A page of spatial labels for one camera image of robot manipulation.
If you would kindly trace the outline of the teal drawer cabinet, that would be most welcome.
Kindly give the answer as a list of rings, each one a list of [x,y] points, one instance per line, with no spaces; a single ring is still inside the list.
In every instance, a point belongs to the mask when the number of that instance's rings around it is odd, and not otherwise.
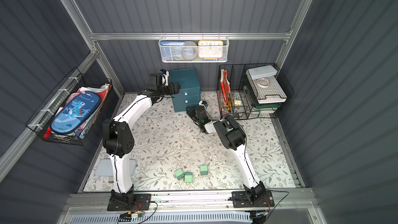
[[[180,85],[179,93],[174,94],[172,98],[175,112],[185,112],[188,107],[198,106],[201,87],[195,68],[170,71],[170,81]]]

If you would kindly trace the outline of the green plug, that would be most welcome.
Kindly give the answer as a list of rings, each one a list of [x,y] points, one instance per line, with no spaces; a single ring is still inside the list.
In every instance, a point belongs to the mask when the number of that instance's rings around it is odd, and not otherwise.
[[[184,173],[184,182],[190,184],[193,182],[193,173],[192,172],[185,172]]]
[[[178,180],[181,180],[184,178],[184,171],[183,169],[177,169],[175,172],[175,176]]]
[[[201,165],[200,166],[200,174],[201,175],[208,175],[209,170],[207,165]]]

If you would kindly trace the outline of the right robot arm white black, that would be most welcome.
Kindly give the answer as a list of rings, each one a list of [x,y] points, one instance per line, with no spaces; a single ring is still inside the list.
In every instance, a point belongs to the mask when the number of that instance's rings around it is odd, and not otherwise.
[[[253,163],[247,152],[247,136],[236,120],[227,115],[219,120],[210,120],[205,109],[206,105],[188,107],[187,115],[203,133],[216,133],[222,145],[234,156],[243,176],[246,200],[255,204],[266,195],[266,187],[255,172]]]

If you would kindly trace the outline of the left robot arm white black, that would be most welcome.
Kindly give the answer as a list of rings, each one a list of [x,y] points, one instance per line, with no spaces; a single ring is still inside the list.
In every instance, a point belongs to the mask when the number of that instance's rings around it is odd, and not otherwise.
[[[149,75],[149,84],[138,93],[133,102],[113,119],[103,122],[103,147],[113,168],[111,198],[121,201],[132,199],[133,183],[130,171],[130,153],[135,145],[131,129],[142,114],[165,96],[179,93],[180,85],[171,83],[169,71],[162,69]]]

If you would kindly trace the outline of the grey tape roll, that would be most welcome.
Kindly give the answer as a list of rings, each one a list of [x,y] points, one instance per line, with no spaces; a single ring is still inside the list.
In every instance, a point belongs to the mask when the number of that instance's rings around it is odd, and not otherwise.
[[[181,48],[181,56],[185,60],[194,60],[198,56],[197,44],[193,41],[186,41]]]

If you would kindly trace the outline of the red book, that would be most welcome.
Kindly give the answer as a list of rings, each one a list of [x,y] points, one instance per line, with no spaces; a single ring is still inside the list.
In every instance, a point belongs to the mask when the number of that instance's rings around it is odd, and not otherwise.
[[[230,83],[228,81],[228,72],[225,69],[220,70],[220,87],[221,87],[221,95],[222,102],[227,109],[227,111],[231,110],[231,99],[230,99]]]

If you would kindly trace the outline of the yellow alarm clock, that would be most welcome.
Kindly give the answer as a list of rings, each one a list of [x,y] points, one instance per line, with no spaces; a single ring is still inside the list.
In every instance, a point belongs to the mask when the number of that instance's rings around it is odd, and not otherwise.
[[[198,55],[203,59],[218,59],[223,56],[224,42],[222,40],[200,40]]]

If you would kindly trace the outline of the checkered notebook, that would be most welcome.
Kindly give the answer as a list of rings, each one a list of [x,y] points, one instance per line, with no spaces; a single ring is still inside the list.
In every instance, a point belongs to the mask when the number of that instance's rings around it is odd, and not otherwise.
[[[259,104],[283,103],[288,99],[275,76],[256,80],[246,76]]]

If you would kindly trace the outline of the white box on organizer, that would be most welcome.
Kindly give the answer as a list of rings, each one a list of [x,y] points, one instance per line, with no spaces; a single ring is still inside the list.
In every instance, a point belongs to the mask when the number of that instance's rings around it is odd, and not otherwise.
[[[277,75],[278,71],[271,65],[249,68],[246,74],[252,79],[261,79]]]

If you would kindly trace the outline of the blue dinosaur pencil case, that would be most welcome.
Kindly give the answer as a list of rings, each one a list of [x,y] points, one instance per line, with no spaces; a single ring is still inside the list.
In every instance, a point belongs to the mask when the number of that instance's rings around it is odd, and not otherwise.
[[[51,132],[60,135],[73,134],[97,110],[101,98],[91,91],[77,93],[57,113],[50,125]]]

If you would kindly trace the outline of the light blue tin box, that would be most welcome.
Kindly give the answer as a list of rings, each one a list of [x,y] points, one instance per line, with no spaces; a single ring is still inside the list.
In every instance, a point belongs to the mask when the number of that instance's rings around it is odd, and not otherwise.
[[[133,176],[135,174],[136,166],[137,166],[136,160],[130,159],[130,175],[131,176]],[[111,165],[111,160],[110,159],[100,160],[98,166],[94,170],[94,175],[95,176],[112,177],[113,169],[112,169],[112,165]]]

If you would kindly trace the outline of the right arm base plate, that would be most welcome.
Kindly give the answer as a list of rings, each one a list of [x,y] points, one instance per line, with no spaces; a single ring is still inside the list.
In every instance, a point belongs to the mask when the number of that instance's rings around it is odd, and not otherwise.
[[[266,190],[260,197],[249,197],[244,191],[233,191],[229,198],[233,202],[234,208],[248,208],[248,207],[274,207],[275,202],[270,190]]]

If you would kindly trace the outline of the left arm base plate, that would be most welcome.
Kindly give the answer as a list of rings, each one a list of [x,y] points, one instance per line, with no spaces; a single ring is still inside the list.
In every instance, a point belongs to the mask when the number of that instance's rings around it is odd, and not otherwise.
[[[113,192],[108,203],[107,211],[147,211],[151,201],[151,194],[120,194]]]

